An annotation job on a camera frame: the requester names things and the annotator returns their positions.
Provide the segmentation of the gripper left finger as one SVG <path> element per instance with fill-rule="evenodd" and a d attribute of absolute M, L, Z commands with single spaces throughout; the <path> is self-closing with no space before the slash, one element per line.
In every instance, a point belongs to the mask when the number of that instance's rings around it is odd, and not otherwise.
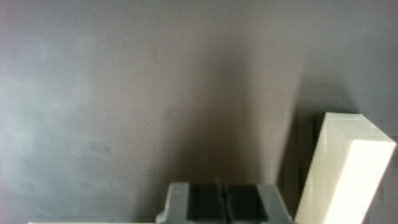
<path fill-rule="evenodd" d="M 223 224 L 221 196 L 214 183 L 173 182 L 168 185 L 156 224 Z"/>

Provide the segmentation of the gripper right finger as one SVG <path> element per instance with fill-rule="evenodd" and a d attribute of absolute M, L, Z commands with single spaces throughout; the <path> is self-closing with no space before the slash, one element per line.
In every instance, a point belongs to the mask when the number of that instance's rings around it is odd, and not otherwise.
<path fill-rule="evenodd" d="M 276 187 L 227 185 L 225 214 L 228 224 L 292 224 Z"/>

